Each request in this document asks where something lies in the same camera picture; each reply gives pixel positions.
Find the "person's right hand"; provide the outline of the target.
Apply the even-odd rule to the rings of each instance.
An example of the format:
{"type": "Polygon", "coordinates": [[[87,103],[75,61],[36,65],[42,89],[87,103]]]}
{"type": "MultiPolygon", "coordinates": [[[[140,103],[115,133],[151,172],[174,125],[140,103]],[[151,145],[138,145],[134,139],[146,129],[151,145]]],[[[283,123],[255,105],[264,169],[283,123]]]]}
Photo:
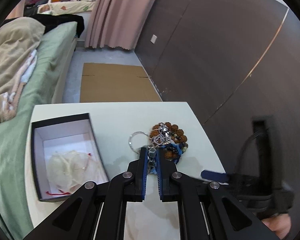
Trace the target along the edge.
{"type": "Polygon", "coordinates": [[[292,226],[291,218],[288,213],[263,219],[262,223],[274,232],[280,239],[284,239],[288,235],[292,226]]]}

